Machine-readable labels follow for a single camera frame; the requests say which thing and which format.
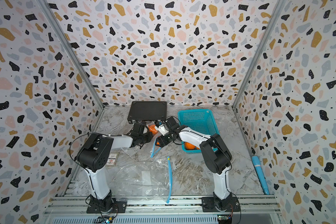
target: small card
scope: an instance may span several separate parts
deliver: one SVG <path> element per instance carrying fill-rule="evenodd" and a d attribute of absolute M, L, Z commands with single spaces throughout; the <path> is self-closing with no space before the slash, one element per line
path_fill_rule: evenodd
<path fill-rule="evenodd" d="M 113 153 L 111 152 L 110 155 L 108 156 L 106 166 L 115 166 L 118 154 L 119 154 L 118 152 L 113 152 Z"/>

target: blue tube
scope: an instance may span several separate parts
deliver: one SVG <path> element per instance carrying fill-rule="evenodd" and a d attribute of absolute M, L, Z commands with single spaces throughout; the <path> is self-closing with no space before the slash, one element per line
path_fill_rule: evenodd
<path fill-rule="evenodd" d="M 259 177 L 259 180 L 260 180 L 260 183 L 261 183 L 261 187 L 263 188 L 264 194 L 268 195 L 269 194 L 269 189 L 268 189 L 268 185 L 266 184 L 266 180 L 265 180 L 265 177 L 264 177 L 263 170 L 261 169 L 260 160 L 255 155 L 251 158 L 251 161 L 253 162 L 256 173 L 258 174 L 258 177 Z"/>
<path fill-rule="evenodd" d="M 170 166 L 169 156 L 167 157 L 167 159 L 168 159 L 168 172 L 169 172 L 169 195 L 168 195 L 167 203 L 169 203 L 170 195 L 172 194 L 173 175 L 172 175 L 172 167 Z"/>

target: blue cylinder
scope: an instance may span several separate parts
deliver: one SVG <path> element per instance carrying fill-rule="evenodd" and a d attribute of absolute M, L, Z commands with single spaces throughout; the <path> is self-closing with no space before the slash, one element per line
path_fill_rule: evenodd
<path fill-rule="evenodd" d="M 251 157 L 251 161 L 253 162 L 256 173 L 258 174 L 258 178 L 260 180 L 261 187 L 263 188 L 264 194 L 268 195 L 269 194 L 269 189 L 268 189 L 268 185 L 266 184 L 266 180 L 265 180 L 265 177 L 264 177 L 263 170 L 261 169 L 260 160 L 255 155 L 255 156 Z"/>

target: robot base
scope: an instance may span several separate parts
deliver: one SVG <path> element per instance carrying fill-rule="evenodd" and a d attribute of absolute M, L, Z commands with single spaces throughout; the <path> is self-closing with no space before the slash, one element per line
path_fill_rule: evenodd
<path fill-rule="evenodd" d="M 240 204 L 237 197 L 233 197 L 232 194 L 224 199 L 219 199 L 214 193 L 214 197 L 202 197 L 203 212 L 233 212 L 240 211 Z"/>

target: blue zipper seal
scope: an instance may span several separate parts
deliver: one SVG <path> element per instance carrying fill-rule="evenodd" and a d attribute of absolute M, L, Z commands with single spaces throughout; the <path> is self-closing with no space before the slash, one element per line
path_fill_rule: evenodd
<path fill-rule="evenodd" d="M 169 156 L 167 157 L 167 159 L 168 159 L 168 173 L 169 173 L 169 195 L 167 199 L 167 204 L 168 204 L 170 200 L 170 195 L 172 194 L 173 175 L 172 175 L 172 167 L 170 166 Z"/>

